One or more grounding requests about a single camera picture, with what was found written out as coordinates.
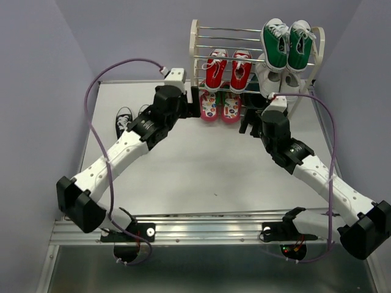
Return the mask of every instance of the black shoe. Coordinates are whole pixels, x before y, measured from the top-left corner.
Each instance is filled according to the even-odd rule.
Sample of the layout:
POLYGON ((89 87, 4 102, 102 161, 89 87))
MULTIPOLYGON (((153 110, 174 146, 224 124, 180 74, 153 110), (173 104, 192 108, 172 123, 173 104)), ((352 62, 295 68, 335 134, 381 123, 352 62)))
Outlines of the black shoe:
POLYGON ((115 132, 117 133, 117 139, 123 134, 126 129, 126 125, 133 121, 132 112, 128 107, 122 107, 119 109, 115 116, 115 132))

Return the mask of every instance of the screw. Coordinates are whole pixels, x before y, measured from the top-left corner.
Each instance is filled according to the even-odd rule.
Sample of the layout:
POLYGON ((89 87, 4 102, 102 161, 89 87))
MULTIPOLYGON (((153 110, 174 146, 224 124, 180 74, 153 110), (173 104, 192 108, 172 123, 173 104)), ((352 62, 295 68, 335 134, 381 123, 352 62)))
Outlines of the screw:
POLYGON ((154 229, 153 229, 153 228, 148 228, 148 229, 147 229, 147 235, 148 235, 149 237, 152 237, 153 235, 155 235, 154 229))

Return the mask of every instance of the shoelace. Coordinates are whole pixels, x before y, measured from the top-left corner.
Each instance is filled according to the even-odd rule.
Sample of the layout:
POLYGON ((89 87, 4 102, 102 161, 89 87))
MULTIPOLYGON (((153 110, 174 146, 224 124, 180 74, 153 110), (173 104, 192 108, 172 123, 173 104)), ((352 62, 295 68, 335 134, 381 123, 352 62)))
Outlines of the shoelace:
POLYGON ((316 35, 310 32, 305 26, 296 23, 292 29, 299 35, 299 37, 310 38, 311 40, 316 39, 316 35))
POLYGON ((271 31, 271 33, 276 37, 276 38, 279 38, 281 36, 285 36, 287 35, 288 31, 289 31, 289 27, 285 24, 285 23, 282 23, 282 24, 270 24, 269 26, 269 29, 271 31))
MULTIPOLYGON (((249 56, 248 56, 248 55, 236 55, 235 58, 238 58, 238 59, 239 59, 239 58, 240 58, 240 59, 248 59, 249 56)), ((240 68, 240 66, 241 66, 242 64, 245 64, 245 63, 248 63, 248 61, 239 61, 238 64, 236 64, 235 70, 238 70, 238 69, 240 68)))
POLYGON ((119 129, 125 129, 126 124, 129 122, 129 118, 127 116, 122 116, 118 118, 117 125, 119 129))
MULTIPOLYGON (((223 52, 218 52, 218 53, 212 53, 212 56, 216 56, 216 57, 226 57, 225 53, 223 52)), ((201 68, 204 69, 204 70, 207 70, 209 68, 211 68, 214 64, 217 64, 217 63, 220 63, 221 62, 221 59, 213 59, 212 63, 204 63, 201 65, 201 68)))

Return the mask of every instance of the gray floor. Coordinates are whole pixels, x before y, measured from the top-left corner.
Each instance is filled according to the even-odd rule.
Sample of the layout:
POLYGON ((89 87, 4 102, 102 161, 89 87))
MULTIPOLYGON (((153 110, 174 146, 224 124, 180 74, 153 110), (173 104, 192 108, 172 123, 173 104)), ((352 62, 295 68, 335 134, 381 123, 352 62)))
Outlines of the gray floor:
MULTIPOLYGON (((156 247, 148 263, 116 264, 110 246, 61 247, 51 293, 74 292, 376 292, 365 261, 341 247, 313 264, 292 264, 261 251, 276 245, 156 247)), ((323 245, 309 247, 308 258, 323 245)))

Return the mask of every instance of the white shoe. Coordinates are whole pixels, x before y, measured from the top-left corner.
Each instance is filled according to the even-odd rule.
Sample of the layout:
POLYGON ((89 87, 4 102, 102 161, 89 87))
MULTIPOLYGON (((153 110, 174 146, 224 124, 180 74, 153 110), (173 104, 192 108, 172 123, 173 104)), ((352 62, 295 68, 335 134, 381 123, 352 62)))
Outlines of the white shoe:
MULTIPOLYGON (((265 54, 262 53, 258 60, 264 59, 265 54)), ((272 72, 265 62, 257 62, 255 75, 258 78, 259 89, 264 98, 267 98, 271 93, 280 91, 281 73, 272 72)))
MULTIPOLYGON (((280 93, 299 93, 300 92, 300 74, 284 70, 281 77, 280 93)), ((298 96, 287 96, 288 112, 293 108, 298 96)))

